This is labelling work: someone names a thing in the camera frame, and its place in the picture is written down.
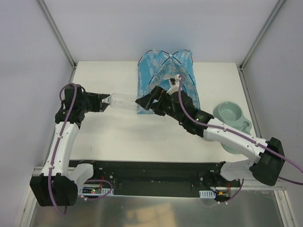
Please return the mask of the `thin black tent pole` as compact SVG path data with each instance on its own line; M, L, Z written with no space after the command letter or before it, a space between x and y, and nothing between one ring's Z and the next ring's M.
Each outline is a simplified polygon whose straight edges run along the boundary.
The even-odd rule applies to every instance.
M196 86L193 58L190 50L170 54L163 50L149 50L138 61L138 91L144 92L157 82L166 82L170 75L185 74L186 83Z

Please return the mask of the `green double pet bowl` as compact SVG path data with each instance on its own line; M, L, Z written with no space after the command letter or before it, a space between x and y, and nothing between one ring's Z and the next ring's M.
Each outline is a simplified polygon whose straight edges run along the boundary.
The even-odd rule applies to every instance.
M228 126L233 127L245 134L251 135L252 123L244 116L239 105L234 102L223 102L213 110L213 116Z

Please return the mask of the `clear plastic water bottle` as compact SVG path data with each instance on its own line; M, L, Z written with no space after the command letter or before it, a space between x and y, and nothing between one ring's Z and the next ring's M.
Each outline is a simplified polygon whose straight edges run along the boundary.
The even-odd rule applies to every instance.
M138 105L135 102L137 96L113 93L109 97L103 98L102 102L109 104L114 109L126 109L137 111Z

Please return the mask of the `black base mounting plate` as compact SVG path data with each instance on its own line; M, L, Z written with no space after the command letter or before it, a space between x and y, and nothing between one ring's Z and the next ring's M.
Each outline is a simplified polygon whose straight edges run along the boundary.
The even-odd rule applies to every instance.
M105 189L113 186L114 195L194 198L199 191L211 187L240 185L236 180L226 180L220 174L221 163L164 163L164 162L114 162L71 160L69 167L91 164L90 183L105 179Z

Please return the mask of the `aluminium frame post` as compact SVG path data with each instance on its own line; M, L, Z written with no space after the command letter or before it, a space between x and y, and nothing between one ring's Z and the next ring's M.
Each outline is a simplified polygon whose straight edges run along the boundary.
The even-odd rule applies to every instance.
M239 69L241 71L243 71L244 68L246 67L246 65L249 63L253 54L255 53L255 51L257 50L259 45L261 44L262 39L265 37L268 30L271 28L275 19L277 18L278 14L280 13L280 11L282 10L282 8L285 6L285 4L287 2L288 2L287 0L278 0L275 3L273 9L271 10L271 12L270 12L269 16L267 17L265 23L263 24L262 28L260 29L258 35L254 39L251 47L249 48L247 54L245 55L243 61L241 62L241 64L239 64Z
M44 18L46 19L59 47L61 48L64 56L66 57L66 59L68 60L69 64L71 65L71 67L74 69L76 68L77 63L75 62L74 58L71 55L71 52L66 44L66 42L64 41L64 38L46 4L46 2L44 0L36 0L37 5L39 6Z

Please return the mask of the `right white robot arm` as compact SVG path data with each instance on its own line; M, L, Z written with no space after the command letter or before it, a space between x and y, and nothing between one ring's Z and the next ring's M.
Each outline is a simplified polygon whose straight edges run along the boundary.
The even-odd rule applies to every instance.
M285 154L279 139L252 137L228 126L210 113L196 108L185 91L167 92L156 86L135 102L156 115L174 118L193 135L222 143L246 157L243 161L220 162L213 174L213 181L217 186L225 186L235 179L256 179L268 186L276 184L285 163Z

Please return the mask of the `right aluminium frame post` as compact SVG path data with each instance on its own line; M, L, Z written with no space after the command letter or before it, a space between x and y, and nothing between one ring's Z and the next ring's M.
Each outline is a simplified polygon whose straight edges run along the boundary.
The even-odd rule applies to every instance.
M245 55L243 61L241 62L241 64L239 64L239 69L241 71L243 71L244 68L246 67L246 65L249 63L253 54L255 53L255 51L257 50L259 45L261 44L262 39L265 37L268 30L271 28L275 19L277 18L278 14L280 13L280 11L282 10L282 8L285 6L285 4L287 2L288 2L287 0L278 0L275 3L273 9L271 10L271 12L270 12L269 16L267 17L265 23L263 24L262 28L260 29L258 35L254 39L251 47L249 48L247 54Z

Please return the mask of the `aluminium front rail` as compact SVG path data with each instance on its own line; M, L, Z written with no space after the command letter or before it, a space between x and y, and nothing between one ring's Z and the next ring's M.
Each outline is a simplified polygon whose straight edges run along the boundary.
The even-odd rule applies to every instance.
M35 166L32 176L39 176L41 174L41 171L43 170L43 166ZM69 173L74 170L74 167L69 167ZM244 180L243 188L245 190L270 190L270 191L285 191L286 185L283 181L278 180L274 186L268 186L265 184L260 183L257 180Z

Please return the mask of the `left aluminium frame post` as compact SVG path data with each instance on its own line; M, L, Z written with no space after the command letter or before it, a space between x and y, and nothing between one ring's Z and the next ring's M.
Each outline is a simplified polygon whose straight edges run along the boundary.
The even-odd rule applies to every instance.
M66 59L68 60L69 64L71 65L71 67L74 69L76 68L77 63L75 62L74 58L71 55L71 52L66 44L66 42L64 41L64 38L46 4L46 2L44 0L36 0L37 5L39 6L44 18L46 19L59 47L61 48L64 56L66 57Z

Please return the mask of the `blue snowman pet tent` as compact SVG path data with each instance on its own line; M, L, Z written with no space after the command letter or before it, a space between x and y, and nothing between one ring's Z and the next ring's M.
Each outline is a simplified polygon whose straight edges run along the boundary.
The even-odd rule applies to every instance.
M147 51L138 62L138 98L148 95L155 87L161 87L164 98L154 100L151 106L155 107L160 102L159 107L168 110L173 103L171 96L165 93L174 86L176 75L185 76L181 90L192 99L193 106L200 109L192 52L189 50L179 50L173 54L162 50Z

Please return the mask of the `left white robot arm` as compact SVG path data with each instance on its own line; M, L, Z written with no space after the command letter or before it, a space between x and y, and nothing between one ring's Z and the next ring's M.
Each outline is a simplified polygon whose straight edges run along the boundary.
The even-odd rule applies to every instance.
M32 176L30 188L42 207L73 206L85 182L95 184L100 172L92 164L78 164L69 170L72 147L85 114L102 113L109 94L87 92L69 83L59 93L61 106L55 115L55 132L49 155L39 175Z

